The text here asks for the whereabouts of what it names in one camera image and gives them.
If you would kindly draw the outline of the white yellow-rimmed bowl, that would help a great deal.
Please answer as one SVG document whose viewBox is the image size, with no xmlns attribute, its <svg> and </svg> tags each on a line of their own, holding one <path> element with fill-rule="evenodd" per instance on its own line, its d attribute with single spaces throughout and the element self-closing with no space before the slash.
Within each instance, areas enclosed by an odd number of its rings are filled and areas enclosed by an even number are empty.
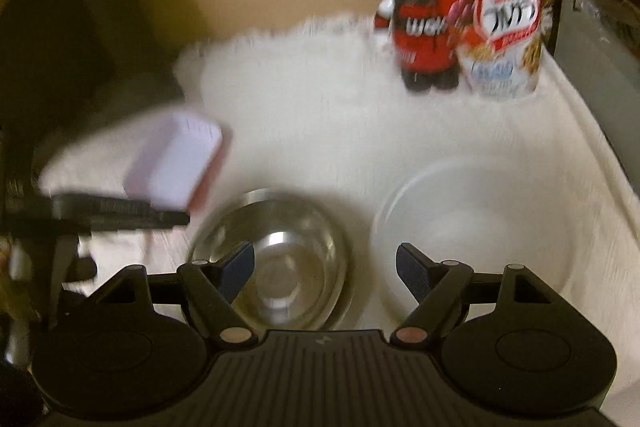
<svg viewBox="0 0 640 427">
<path fill-rule="evenodd" d="M 525 265 L 564 291 L 575 258 L 571 202 L 559 179 L 503 158 L 445 159 L 414 174 L 387 197 L 370 234 L 376 289 L 390 323 L 416 307 L 396 270 L 402 243 L 480 273 Z"/>
</svg>

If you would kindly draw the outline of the stainless steel bowl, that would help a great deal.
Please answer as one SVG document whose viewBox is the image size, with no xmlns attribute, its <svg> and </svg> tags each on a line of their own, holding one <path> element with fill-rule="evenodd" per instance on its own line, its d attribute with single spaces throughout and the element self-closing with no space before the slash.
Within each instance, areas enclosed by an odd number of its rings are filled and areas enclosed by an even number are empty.
<svg viewBox="0 0 640 427">
<path fill-rule="evenodd" d="M 250 243 L 255 269 L 234 309 L 258 331 L 323 329 L 343 294 L 350 261 L 346 234 L 299 194 L 260 188 L 216 210 L 192 243 L 191 259 L 218 261 Z"/>
</svg>

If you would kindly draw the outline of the red rectangular tray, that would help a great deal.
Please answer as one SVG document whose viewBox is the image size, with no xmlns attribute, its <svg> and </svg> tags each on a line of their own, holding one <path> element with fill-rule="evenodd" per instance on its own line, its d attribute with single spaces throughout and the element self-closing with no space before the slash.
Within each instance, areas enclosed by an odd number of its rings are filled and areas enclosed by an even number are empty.
<svg viewBox="0 0 640 427">
<path fill-rule="evenodd" d="M 125 193 L 156 208 L 200 210 L 228 154 L 231 130 L 185 109 L 157 117 L 129 168 Z"/>
</svg>

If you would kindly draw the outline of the white fluffy cloth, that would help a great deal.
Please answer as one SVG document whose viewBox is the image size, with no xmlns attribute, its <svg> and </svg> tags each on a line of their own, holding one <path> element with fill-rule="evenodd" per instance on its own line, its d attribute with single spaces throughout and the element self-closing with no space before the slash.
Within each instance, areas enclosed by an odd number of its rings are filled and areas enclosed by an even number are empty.
<svg viewBox="0 0 640 427">
<path fill-rule="evenodd" d="M 603 403 L 616 424 L 639 421 L 639 199 L 578 92 L 550 57 L 535 92 L 515 100 L 464 90 L 412 94 L 365 20 L 312 20 L 281 35 L 191 46 L 176 74 L 184 107 L 228 127 L 232 139 L 204 209 L 184 231 L 101 235 L 90 243 L 101 279 L 128 263 L 178 265 L 207 215 L 233 196 L 285 187 L 312 197 L 356 237 L 367 258 L 367 303 L 356 327 L 383 329 L 370 254 L 387 197 L 436 161 L 514 160 L 559 179 L 572 202 L 575 258 L 559 293 L 616 350 Z"/>
</svg>

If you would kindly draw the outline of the panda robot figurine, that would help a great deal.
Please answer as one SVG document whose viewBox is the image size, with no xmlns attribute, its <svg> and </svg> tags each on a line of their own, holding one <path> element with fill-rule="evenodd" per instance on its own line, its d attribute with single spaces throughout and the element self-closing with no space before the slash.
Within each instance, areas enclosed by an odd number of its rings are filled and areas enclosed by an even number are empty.
<svg viewBox="0 0 640 427">
<path fill-rule="evenodd" d="M 442 0 L 382 0 L 375 12 L 374 30 L 390 36 L 407 90 L 457 89 L 459 66 L 449 42 Z"/>
</svg>

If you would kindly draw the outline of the white microwave oven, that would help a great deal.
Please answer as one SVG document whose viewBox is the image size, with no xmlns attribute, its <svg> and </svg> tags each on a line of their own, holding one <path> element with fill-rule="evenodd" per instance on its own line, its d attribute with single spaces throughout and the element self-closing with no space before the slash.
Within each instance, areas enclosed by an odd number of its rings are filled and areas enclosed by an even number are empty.
<svg viewBox="0 0 640 427">
<path fill-rule="evenodd" d="M 639 0 L 561 0 L 555 61 L 628 169 L 639 169 Z"/>
</svg>

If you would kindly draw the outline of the red granola bag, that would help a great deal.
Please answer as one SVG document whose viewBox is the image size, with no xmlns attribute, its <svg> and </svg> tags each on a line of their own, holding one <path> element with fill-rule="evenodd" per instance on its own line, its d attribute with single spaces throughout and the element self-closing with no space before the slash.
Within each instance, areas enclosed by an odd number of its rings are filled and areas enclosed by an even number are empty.
<svg viewBox="0 0 640 427">
<path fill-rule="evenodd" d="M 470 90 L 521 98 L 536 89 L 542 0 L 442 0 L 450 41 Z"/>
</svg>

